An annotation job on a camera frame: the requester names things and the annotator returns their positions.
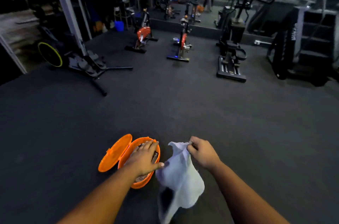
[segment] hand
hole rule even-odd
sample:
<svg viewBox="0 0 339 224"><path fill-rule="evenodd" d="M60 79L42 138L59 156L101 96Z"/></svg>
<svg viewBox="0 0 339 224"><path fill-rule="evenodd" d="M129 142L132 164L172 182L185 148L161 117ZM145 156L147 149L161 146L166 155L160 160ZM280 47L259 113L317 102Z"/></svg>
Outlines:
<svg viewBox="0 0 339 224"><path fill-rule="evenodd" d="M187 146L189 153L208 171L211 171L219 162L219 156L209 141L191 136L192 145Z"/></svg>
<svg viewBox="0 0 339 224"><path fill-rule="evenodd" d="M125 163L135 171L136 177L147 175L164 166L162 162L152 164L152 157L159 142L147 141L141 147L136 148Z"/></svg>

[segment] white towel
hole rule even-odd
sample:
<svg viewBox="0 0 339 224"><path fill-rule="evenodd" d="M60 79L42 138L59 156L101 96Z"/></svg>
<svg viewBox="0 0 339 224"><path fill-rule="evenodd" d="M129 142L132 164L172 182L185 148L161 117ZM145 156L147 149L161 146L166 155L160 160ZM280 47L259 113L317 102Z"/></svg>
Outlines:
<svg viewBox="0 0 339 224"><path fill-rule="evenodd" d="M173 147L173 155L164 168L155 171L161 184L158 196L161 224L168 224L179 207L191 208L205 189L187 150L189 143L170 142L168 145Z"/></svg>

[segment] yellow ring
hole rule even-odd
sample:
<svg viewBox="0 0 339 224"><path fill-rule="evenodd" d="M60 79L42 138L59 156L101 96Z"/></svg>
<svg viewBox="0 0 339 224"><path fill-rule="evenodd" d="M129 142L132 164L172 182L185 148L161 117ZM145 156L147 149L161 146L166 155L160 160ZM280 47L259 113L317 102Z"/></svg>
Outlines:
<svg viewBox="0 0 339 224"><path fill-rule="evenodd" d="M51 48L51 49L55 52L55 54L58 56L58 58L59 58L59 60L60 60L60 65L59 65L59 66L53 65L52 63L50 63L50 62L44 57L44 55L43 55L43 54L41 53L41 51L40 51L40 45L46 45L46 46L48 46L49 48ZM62 66L62 58L61 58L60 54L58 53L58 51L57 51L54 47L52 47L52 46L49 45L48 43L40 42L40 43L38 43L38 49L39 49L39 52L40 52L41 56L45 59L46 62L48 62L49 64L51 64L51 65L54 66L54 67L61 67L61 66Z"/></svg>

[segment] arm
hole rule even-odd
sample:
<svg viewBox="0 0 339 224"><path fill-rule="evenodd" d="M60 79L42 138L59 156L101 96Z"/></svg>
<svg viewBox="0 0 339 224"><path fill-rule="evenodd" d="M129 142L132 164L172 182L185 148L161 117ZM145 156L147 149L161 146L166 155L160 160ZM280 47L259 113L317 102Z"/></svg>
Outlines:
<svg viewBox="0 0 339 224"><path fill-rule="evenodd" d="M137 148L121 169L93 190L58 224L112 224L135 179L164 166L163 163L151 163L158 143L149 141Z"/></svg>
<svg viewBox="0 0 339 224"><path fill-rule="evenodd" d="M189 153L214 176L235 223L289 224L275 209L223 164L208 141L192 136Z"/></svg>

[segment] metal pole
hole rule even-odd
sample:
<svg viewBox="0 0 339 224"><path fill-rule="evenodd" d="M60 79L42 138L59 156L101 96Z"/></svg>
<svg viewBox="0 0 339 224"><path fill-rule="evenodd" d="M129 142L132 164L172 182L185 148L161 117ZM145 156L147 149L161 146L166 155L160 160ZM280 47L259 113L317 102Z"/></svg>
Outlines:
<svg viewBox="0 0 339 224"><path fill-rule="evenodd" d="M4 39L4 37L0 34L0 44L4 47L4 49L6 50L6 52L8 53L8 55L12 58L12 60L14 61L14 63L18 66L18 68L20 69L20 71L23 74L27 74L26 68L23 66L23 64L21 63L21 61L18 59L18 57L15 55L15 53L13 52L12 48L9 46L9 44L6 42L6 40Z"/></svg>
<svg viewBox="0 0 339 224"><path fill-rule="evenodd" d="M78 0L79 1L79 6L80 6L80 10L81 10L81 13L82 13L82 17L84 19L84 22L85 22L85 26L86 26L86 29L87 29L87 33L88 33L88 37L90 39L92 39L92 34L91 34L91 30L90 30L90 27L88 25L88 22L87 22L87 17L86 17L86 13L85 13L85 10L82 6L82 2L81 0Z"/></svg>
<svg viewBox="0 0 339 224"><path fill-rule="evenodd" d="M81 49L82 55L86 56L87 51L86 51L86 48L83 44L79 25L78 25L78 22L77 22L76 17L75 17L75 13L74 13L74 10L73 10L73 7L72 7L72 3L71 3L70 0L59 0L59 1L60 1L62 10L65 14L68 26L70 28L70 32L74 35L76 43L77 43L78 47Z"/></svg>

